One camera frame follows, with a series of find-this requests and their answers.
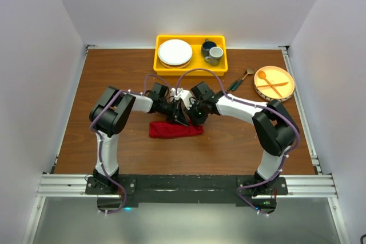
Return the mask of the brass spoon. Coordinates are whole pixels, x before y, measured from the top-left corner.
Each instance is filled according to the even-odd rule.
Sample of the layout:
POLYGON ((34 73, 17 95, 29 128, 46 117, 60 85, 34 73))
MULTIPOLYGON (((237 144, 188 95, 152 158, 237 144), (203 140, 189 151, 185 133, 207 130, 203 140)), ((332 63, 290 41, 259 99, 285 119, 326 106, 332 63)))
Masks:
POLYGON ((235 86, 233 87, 233 89, 231 91, 235 91, 241 84, 242 82, 244 81, 244 79, 249 76, 249 75, 253 75, 254 74, 254 71, 252 69, 247 69, 246 70, 246 74, 245 76, 243 76, 236 84, 235 86))

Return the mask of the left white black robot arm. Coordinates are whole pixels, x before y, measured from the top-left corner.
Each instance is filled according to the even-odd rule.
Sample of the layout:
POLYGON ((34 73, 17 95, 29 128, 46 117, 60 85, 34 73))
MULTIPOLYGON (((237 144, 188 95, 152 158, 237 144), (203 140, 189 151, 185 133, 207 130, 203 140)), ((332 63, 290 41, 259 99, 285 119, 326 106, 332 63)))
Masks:
POLYGON ((89 114, 90 129, 97 137, 97 163, 93 171, 96 185, 106 194, 119 191, 117 149, 119 134, 132 111, 160 113, 168 122, 189 126, 181 103, 168 99, 169 88, 155 83, 146 94, 107 87, 89 114))

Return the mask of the red cloth napkin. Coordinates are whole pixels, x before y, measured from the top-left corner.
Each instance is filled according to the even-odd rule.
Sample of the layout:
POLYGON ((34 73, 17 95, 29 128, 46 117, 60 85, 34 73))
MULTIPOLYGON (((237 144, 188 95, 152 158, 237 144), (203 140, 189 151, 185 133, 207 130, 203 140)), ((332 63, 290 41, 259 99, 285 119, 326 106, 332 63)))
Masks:
POLYGON ((189 126, 172 124, 167 121, 154 121, 149 124, 149 136, 151 138, 181 138, 181 137, 192 137, 201 135, 204 133, 202 126, 189 126))

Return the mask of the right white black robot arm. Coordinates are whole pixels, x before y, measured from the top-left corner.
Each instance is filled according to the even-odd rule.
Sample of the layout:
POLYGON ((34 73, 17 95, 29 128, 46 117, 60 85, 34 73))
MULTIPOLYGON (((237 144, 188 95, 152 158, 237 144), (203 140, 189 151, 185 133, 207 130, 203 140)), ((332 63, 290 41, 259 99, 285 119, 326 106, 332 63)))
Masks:
POLYGON ((254 182, 238 191, 256 189, 268 194, 282 173, 285 159, 300 143, 300 131, 284 105, 278 100, 255 102, 236 97, 225 90, 215 93, 205 82, 183 90, 176 96, 195 125, 203 125, 209 114, 237 118, 254 126, 263 154, 254 182))

